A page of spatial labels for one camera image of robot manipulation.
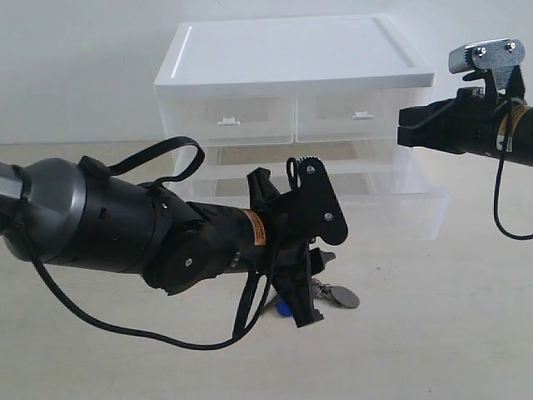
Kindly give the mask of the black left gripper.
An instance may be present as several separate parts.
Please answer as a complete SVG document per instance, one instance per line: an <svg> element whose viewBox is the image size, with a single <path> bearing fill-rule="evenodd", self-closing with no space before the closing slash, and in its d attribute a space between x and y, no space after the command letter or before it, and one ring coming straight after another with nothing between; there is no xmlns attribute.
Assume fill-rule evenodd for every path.
<svg viewBox="0 0 533 400"><path fill-rule="evenodd" d="M255 292L266 278L291 310L298 328L324 319L316 309L311 271L324 271L334 252L312 249L315 238L309 213L301 200L297 178L289 174L290 190L281 193L271 171L258 167L247 175L249 206L232 210L239 251L236 270L246 272L244 290Z"/></svg>

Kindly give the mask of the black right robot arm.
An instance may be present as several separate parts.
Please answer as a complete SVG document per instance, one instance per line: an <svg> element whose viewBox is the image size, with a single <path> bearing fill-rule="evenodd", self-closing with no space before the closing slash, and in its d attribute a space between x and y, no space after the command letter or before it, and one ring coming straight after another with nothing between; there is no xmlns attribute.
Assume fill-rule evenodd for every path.
<svg viewBox="0 0 533 400"><path fill-rule="evenodd" d="M489 98L478 87L464 87L452 99L400 110L395 139L311 146L312 155L325 163L344 212L348 244L422 243L436 238L449 195L427 179L417 148L495 159L496 227L508 238L528 240L503 227L499 196L505 163L532 164L532 107L518 92L498 92Z"/></svg>

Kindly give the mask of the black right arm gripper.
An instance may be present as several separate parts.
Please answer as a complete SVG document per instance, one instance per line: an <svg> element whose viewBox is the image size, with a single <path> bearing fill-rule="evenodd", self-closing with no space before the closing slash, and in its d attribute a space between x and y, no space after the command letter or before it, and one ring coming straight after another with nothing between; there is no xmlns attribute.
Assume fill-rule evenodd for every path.
<svg viewBox="0 0 533 400"><path fill-rule="evenodd" d="M464 87L434 113L433 104L398 114L397 144L461 155L496 155L496 137L506 98L482 87ZM429 127L418 127L431 117Z"/></svg>

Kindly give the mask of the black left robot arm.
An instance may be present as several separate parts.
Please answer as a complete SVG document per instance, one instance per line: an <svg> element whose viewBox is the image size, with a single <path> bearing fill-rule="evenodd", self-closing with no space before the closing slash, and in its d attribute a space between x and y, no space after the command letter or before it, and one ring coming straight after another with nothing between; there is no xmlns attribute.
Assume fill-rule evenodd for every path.
<svg viewBox="0 0 533 400"><path fill-rule="evenodd" d="M311 248L318 210L280 193L265 169L250 176L252 206L187 202L160 183L134 184L85 158L1 166L1 235L18 259L134 274L168 295L224 273L245 273L233 332L241 334L260 278L298 327L318 322L312 275L325 262Z"/></svg>

